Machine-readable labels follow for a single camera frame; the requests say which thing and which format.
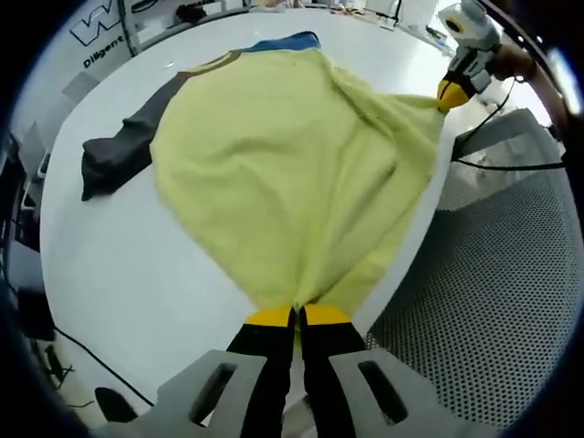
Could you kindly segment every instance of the yellow shirt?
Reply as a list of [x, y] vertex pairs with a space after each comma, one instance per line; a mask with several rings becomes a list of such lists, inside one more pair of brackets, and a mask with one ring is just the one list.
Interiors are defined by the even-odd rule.
[[319, 49], [243, 53], [172, 98], [156, 184], [259, 307], [353, 315], [397, 254], [443, 120], [436, 99], [377, 93]]

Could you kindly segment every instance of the white table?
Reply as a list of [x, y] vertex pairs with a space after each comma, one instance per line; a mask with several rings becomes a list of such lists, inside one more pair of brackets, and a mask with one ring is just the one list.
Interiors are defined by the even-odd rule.
[[[313, 30], [323, 50], [379, 91], [433, 96], [448, 59], [398, 30], [390, 32], [326, 11], [247, 14], [195, 27], [123, 65], [79, 103], [58, 134], [41, 216], [41, 257], [56, 324], [156, 401], [157, 388], [209, 349], [228, 346], [256, 308], [189, 237], [154, 190], [152, 168], [114, 195], [81, 202], [82, 143], [111, 136], [121, 120], [177, 71], [269, 38]], [[402, 281], [438, 203], [462, 111], [443, 132], [436, 173], [399, 256], [353, 322], [364, 334]], [[67, 353], [88, 387], [116, 389], [147, 406], [87, 353]], [[298, 359], [288, 404], [303, 394]]]

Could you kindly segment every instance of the black object on shelf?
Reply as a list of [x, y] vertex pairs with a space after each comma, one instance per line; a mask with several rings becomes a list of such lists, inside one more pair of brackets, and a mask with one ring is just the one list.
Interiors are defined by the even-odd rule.
[[55, 340], [55, 324], [43, 292], [22, 288], [17, 291], [20, 328], [27, 338]]
[[364, 11], [369, 11], [375, 14], [380, 18], [390, 19], [393, 20], [393, 25], [396, 26], [400, 22], [400, 11], [402, 10], [402, 0], [398, 0], [398, 5], [395, 8], [395, 13], [392, 16], [388, 16], [387, 14], [383, 14], [382, 12], [373, 11], [372, 9], [368, 9], [366, 7], [363, 8]]
[[14, 227], [15, 240], [39, 253], [40, 223], [33, 212], [18, 210]]
[[11, 141], [0, 144], [0, 154], [7, 154], [4, 166], [0, 169], [0, 221], [10, 220], [16, 193], [22, 189], [26, 179], [22, 163], [15, 158], [16, 152], [11, 151], [15, 147]]
[[194, 25], [207, 16], [207, 13], [204, 12], [204, 9], [201, 7], [201, 5], [209, 3], [214, 3], [214, 1], [204, 1], [192, 3], [190, 5], [180, 5], [176, 8], [176, 16], [182, 22], [191, 23]]
[[140, 12], [147, 11], [154, 5], [158, 3], [158, 0], [142, 0], [141, 2], [134, 3], [131, 6], [131, 12], [133, 14], [139, 14]]

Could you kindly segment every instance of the gray mesh surface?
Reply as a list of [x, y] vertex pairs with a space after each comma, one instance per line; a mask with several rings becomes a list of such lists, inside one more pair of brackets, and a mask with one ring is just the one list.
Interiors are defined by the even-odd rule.
[[[471, 153], [463, 159], [484, 166], [519, 166], [548, 162], [539, 150], [533, 147], [527, 136], [516, 136], [501, 141], [485, 150]], [[511, 187], [533, 173], [535, 172], [485, 171], [453, 162], [444, 183], [438, 208], [451, 211], [464, 208]]]
[[366, 341], [430, 379], [455, 414], [504, 428], [571, 335], [582, 243], [563, 170], [522, 174], [495, 191], [487, 182], [487, 194], [475, 183], [484, 171], [471, 172], [449, 175], [458, 183], [445, 186], [439, 208], [448, 210], [436, 212]]
[[367, 335], [365, 335], [365, 338], [363, 338], [363, 340], [365, 341], [365, 347], [367, 349], [376, 349], [380, 346], [380, 344], [375, 339], [373, 332], [371, 331], [367, 333]]

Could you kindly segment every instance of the black cable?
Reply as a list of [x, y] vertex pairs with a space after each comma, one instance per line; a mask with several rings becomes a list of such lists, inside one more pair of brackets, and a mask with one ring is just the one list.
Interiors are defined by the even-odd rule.
[[486, 123], [488, 123], [488, 121], [490, 121], [497, 112], [499, 112], [500, 110], [503, 109], [503, 107], [507, 104], [507, 102], [509, 101], [509, 98], [511, 97], [511, 91], [513, 91], [513, 87], [515, 86], [515, 83], [517, 82], [517, 80], [515, 78], [513, 78], [513, 83], [511, 84], [511, 88], [509, 89], [509, 91], [507, 92], [507, 95], [505, 96], [505, 98], [503, 99], [503, 101], [501, 102], [501, 104], [496, 106], [496, 109], [490, 113], [488, 116], [485, 117], [485, 119], [483, 121], [481, 121], [476, 128], [474, 128], [470, 134], [468, 134], [468, 136], [462, 141], [461, 147], [465, 146], [466, 143], [468, 143], [473, 137], [474, 135], [481, 129], [483, 128]]
[[67, 378], [67, 376], [71, 372], [75, 372], [75, 370], [73, 370], [73, 366], [72, 365], [69, 368], [66, 368], [65, 369], [65, 372], [63, 373], [63, 379], [61, 380], [61, 382], [57, 386], [57, 391], [61, 389], [61, 387], [63, 386], [63, 383], [65, 383], [65, 379]]
[[463, 160], [454, 160], [460, 162], [465, 166], [475, 167], [476, 169], [483, 169], [485, 171], [501, 171], [501, 172], [527, 172], [527, 171], [549, 171], [552, 169], [563, 169], [566, 165], [563, 162], [551, 162], [549, 164], [533, 164], [530, 166], [483, 166], [473, 162], [465, 162]]
[[138, 397], [140, 397], [146, 404], [148, 404], [149, 406], [154, 406], [154, 403], [152, 403], [150, 400], [148, 400], [146, 397], [144, 397], [136, 388], [134, 388], [131, 384], [129, 384], [128, 381], [126, 381], [116, 371], [114, 371], [112, 368], [110, 368], [110, 366], [107, 363], [105, 363], [103, 360], [98, 358], [98, 356], [96, 356], [93, 351], [88, 349], [85, 345], [83, 345], [81, 342], [79, 342], [78, 340], [76, 340], [72, 336], [69, 336], [67, 333], [65, 333], [63, 330], [61, 330], [59, 327], [55, 327], [55, 331], [57, 333], [61, 334], [63, 337], [69, 339], [71, 342], [73, 342], [78, 347], [85, 350], [85, 352], [88, 353], [89, 356], [91, 356], [99, 365], [101, 365], [103, 368], [105, 368], [107, 371], [109, 371], [111, 373], [111, 375], [113, 375], [116, 379], [118, 379], [124, 385], [126, 385], [129, 390], [131, 390], [134, 394], [136, 394]]
[[88, 406], [90, 406], [90, 404], [95, 403], [93, 400], [92, 401], [88, 401], [85, 404], [68, 404], [67, 407], [68, 408], [74, 408], [74, 409], [82, 409], [82, 408], [87, 408]]
[[394, 26], [397, 26], [397, 24], [400, 22], [400, 9], [402, 9], [402, 0], [398, 0], [398, 5], [395, 8], [395, 14], [390, 17], [393, 20]]
[[[507, 101], [511, 97], [511, 91], [513, 91], [513, 87], [517, 82], [516, 78], [513, 78], [513, 83], [511, 84], [511, 88], [507, 92], [507, 95], [503, 99], [500, 105], [497, 105], [496, 109], [490, 113], [488, 116], [485, 117], [483, 121], [481, 121], [476, 128], [474, 128], [470, 134], [461, 142], [460, 148], [465, 146], [467, 142], [469, 142], [473, 136], [483, 128], [488, 121], [490, 121], [497, 112], [503, 109], [503, 107], [507, 104]], [[549, 171], [552, 169], [562, 169], [566, 167], [563, 162], [552, 162], [547, 164], [532, 164], [528, 166], [484, 166], [482, 164], [476, 164], [474, 162], [467, 162], [465, 160], [461, 160], [459, 158], [453, 160], [453, 162], [460, 162], [465, 166], [475, 167], [476, 169], [482, 169], [485, 171], [500, 171], [500, 172], [527, 172], [527, 171]]]
[[156, 5], [157, 3], [158, 3], [158, 0], [151, 0], [150, 2], [146, 0], [143, 2], [139, 2], [139, 3], [131, 6], [131, 12], [133, 14], [139, 14], [140, 12], [147, 11], [148, 9], [150, 9], [151, 7]]
[[11, 221], [5, 221], [4, 235], [1, 238], [2, 244], [0, 245], [0, 247], [2, 247], [2, 260], [0, 260], [0, 265], [2, 267], [2, 281], [4, 281], [8, 288], [12, 291], [12, 294], [15, 296], [15, 298], [18, 298], [16, 289], [12, 286], [12, 283], [10, 283], [10, 280], [8, 279], [8, 240], [10, 239], [11, 223], [16, 224], [16, 221], [14, 219]]
[[43, 360], [43, 356], [40, 352], [40, 348], [38, 347], [37, 342], [34, 339], [29, 339], [29, 347], [30, 351], [32, 352], [33, 356], [36, 359], [36, 363], [38, 363], [38, 367], [40, 368], [43, 375], [47, 378], [47, 381], [52, 382], [51, 376], [53, 373], [51, 370], [45, 365], [45, 361]]

